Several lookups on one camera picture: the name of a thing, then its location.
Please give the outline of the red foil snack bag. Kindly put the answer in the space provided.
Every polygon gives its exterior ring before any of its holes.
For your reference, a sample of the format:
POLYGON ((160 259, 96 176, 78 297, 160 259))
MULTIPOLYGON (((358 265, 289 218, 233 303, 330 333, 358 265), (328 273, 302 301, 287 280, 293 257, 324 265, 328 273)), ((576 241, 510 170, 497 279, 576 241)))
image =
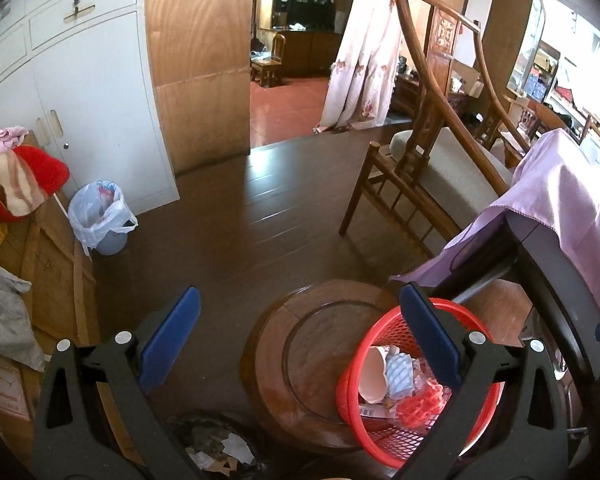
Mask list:
POLYGON ((401 400, 394 407, 394 418, 407 430, 419 430, 430 424, 445 408, 444 387, 427 379, 414 396, 401 400))

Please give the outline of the round wooden stool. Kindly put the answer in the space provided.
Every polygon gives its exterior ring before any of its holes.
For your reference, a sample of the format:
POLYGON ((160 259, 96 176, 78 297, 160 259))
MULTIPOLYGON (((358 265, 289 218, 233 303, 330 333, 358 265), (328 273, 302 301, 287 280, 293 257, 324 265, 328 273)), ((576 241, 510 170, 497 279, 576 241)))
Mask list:
POLYGON ((276 441, 318 454, 358 448, 336 387, 370 328, 398 304, 374 285, 331 280, 291 292, 257 320, 239 377, 257 423, 276 441))

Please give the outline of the blue face mask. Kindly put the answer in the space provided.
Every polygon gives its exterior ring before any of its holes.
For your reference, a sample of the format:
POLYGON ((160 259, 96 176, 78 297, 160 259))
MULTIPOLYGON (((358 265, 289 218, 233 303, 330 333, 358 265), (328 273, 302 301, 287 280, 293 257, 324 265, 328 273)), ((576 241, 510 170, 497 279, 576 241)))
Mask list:
POLYGON ((413 359, 409 354, 399 352, 388 356, 385 370, 388 397, 402 400, 414 391, 413 359))

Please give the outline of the pink floral curtain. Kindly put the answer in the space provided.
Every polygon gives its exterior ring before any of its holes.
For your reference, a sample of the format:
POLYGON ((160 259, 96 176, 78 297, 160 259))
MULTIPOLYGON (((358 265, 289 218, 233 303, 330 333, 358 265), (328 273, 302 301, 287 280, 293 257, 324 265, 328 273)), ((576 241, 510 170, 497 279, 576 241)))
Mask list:
POLYGON ((353 0, 316 133, 385 123, 402 41, 396 0, 353 0))

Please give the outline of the red mesh waste basket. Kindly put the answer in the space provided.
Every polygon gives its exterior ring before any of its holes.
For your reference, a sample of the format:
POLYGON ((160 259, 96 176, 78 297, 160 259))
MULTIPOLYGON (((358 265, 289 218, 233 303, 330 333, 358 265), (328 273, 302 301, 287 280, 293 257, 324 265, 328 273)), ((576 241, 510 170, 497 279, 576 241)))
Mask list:
MULTIPOLYGON (((466 332, 478 330, 484 333, 490 341, 493 341, 489 330, 480 318, 465 307, 454 304, 450 300, 439 298, 432 298, 431 301, 436 308, 451 313, 460 322, 460 325, 463 325, 466 332)), ((349 401, 354 400, 353 393, 350 393, 350 390, 353 391, 354 385, 360 382, 361 373, 353 374, 354 382, 350 381, 350 377, 355 367, 362 366, 361 363, 364 361, 366 354, 375 344, 380 344, 381 346, 395 344, 401 350, 405 350, 407 354, 416 356, 416 358, 419 358, 422 354, 415 337, 402 318, 400 307, 394 307, 384 315, 381 315, 380 319, 372 325, 361 339, 349 366, 344 370, 337 382, 335 402, 338 414, 350 426, 362 448, 385 466, 399 469, 415 452, 419 443, 422 442, 428 430, 437 420, 437 415, 430 417, 425 426, 422 427, 422 430, 412 431, 394 426, 391 422, 379 418, 373 421, 373 419, 368 417, 360 415, 353 417, 350 414, 349 401)), ((488 428, 498 407, 498 401, 502 395, 503 388, 504 382, 491 386, 474 428, 472 428, 469 434, 463 451, 460 452, 460 456, 467 453, 482 437, 486 428, 488 428)))

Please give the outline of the glass door display cabinet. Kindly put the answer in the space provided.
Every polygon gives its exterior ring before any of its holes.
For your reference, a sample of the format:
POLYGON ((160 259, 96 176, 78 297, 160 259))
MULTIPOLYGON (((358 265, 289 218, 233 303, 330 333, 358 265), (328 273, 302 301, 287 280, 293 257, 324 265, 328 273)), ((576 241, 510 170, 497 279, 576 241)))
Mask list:
POLYGON ((498 96, 520 89, 544 24, 543 0, 492 0, 482 46, 498 96))

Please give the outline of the red cloth hat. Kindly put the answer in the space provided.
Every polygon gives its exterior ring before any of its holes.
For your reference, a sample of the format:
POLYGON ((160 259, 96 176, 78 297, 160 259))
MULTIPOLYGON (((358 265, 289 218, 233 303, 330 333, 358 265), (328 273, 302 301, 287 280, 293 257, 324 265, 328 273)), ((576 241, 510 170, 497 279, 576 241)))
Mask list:
POLYGON ((0 154, 0 223, 16 222, 42 206, 69 180, 64 162, 31 145, 0 154))

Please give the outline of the bin with white plastic bag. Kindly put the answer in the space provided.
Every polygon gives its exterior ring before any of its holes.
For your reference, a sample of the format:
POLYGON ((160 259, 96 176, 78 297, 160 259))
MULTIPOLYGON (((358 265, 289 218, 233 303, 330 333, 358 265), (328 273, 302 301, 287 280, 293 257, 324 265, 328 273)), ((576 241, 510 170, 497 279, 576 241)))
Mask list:
POLYGON ((73 234, 89 256, 113 256, 125 248, 138 227, 122 189, 112 181, 98 180, 80 188, 70 200, 68 219, 73 234))

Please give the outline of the grey cloth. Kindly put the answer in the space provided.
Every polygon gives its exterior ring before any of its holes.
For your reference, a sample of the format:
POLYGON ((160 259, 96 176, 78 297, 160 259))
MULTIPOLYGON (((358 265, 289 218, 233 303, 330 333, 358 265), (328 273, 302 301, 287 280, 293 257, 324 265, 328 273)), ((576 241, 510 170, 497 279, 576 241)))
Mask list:
POLYGON ((22 295, 32 284, 0 267, 0 355, 42 372, 44 353, 35 339, 22 295))

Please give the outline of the white wall cabinet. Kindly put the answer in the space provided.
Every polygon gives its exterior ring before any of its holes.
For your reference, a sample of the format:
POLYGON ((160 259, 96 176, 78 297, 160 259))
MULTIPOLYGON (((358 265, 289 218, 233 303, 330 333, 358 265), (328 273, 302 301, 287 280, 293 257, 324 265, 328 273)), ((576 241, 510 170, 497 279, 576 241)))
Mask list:
POLYGON ((107 180, 134 214, 180 197, 160 130, 145 0, 2 0, 0 128, 23 126, 67 165, 107 180))

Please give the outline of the purple tablecloth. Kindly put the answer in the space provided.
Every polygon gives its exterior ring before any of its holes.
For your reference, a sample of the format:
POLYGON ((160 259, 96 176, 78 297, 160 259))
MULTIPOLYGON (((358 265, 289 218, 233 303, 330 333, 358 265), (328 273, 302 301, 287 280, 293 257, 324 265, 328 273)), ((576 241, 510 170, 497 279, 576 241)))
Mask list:
POLYGON ((580 148, 560 131, 544 134, 514 172, 509 190, 479 212, 442 252, 415 270, 393 275, 434 287, 451 274, 468 247, 506 212, 552 230, 565 256, 578 270, 600 308, 600 176, 580 148))

